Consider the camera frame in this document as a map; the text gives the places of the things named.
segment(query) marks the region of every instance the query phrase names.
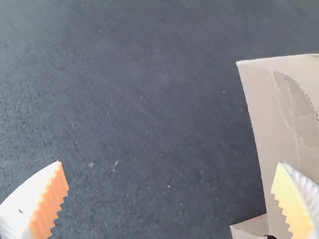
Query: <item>dark asphalt surface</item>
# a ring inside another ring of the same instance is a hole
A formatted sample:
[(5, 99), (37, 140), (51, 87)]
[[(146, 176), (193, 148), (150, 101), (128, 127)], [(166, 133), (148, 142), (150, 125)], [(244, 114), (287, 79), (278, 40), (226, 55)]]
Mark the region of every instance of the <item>dark asphalt surface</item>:
[(0, 200), (63, 162), (52, 238), (229, 239), (264, 213), (235, 62), (319, 52), (316, 0), (0, 0)]

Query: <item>cardboard flap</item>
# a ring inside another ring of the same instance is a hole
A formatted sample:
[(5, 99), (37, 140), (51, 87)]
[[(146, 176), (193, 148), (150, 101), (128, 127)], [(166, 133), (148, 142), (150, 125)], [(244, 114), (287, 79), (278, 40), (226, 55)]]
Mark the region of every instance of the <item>cardboard flap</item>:
[(267, 215), (230, 226), (233, 239), (266, 239), (268, 234)]
[(269, 234), (289, 239), (270, 190), (278, 162), (319, 183), (319, 57), (275, 57), (237, 66), (258, 151)]

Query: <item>orange rubber pad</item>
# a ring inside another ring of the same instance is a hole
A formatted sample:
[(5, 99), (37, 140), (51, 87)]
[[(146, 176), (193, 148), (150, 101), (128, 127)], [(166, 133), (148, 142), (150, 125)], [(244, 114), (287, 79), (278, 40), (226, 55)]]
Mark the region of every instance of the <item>orange rubber pad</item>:
[(55, 227), (54, 220), (61, 211), (63, 198), (68, 195), (67, 184), (62, 163), (59, 162), (41, 194), (38, 204), (31, 216), (29, 229), (35, 239), (46, 239), (52, 235), (51, 229)]
[(278, 206), (283, 209), (282, 214), (289, 224), (288, 231), (293, 234), (291, 238), (309, 238), (315, 228), (314, 222), (289, 173), (280, 163), (277, 165), (271, 193), (275, 194)]

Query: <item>cardboard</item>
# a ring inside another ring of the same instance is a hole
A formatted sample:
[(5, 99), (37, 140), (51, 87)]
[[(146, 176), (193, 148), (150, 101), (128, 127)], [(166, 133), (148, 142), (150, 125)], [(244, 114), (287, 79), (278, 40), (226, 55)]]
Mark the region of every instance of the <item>cardboard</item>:
[(267, 215), (230, 226), (233, 239), (267, 239)]
[(305, 54), (237, 62), (253, 127), (269, 234), (290, 239), (271, 194), (278, 162), (319, 183), (319, 57)]

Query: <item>orange serrated gripper pad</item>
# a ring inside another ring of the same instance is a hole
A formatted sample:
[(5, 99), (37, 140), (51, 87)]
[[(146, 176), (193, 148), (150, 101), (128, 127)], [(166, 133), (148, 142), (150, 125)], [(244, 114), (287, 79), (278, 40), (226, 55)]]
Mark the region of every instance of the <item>orange serrated gripper pad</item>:
[(52, 235), (51, 229), (55, 226), (53, 221), (58, 218), (57, 213), (61, 211), (60, 205), (68, 191), (62, 163), (58, 162), (29, 222), (30, 231), (36, 239), (46, 239)]
[(61, 210), (68, 184), (56, 161), (35, 173), (0, 205), (2, 239), (46, 239)]
[(279, 163), (271, 189), (278, 206), (283, 209), (292, 239), (308, 239), (315, 230), (314, 221), (285, 164)]

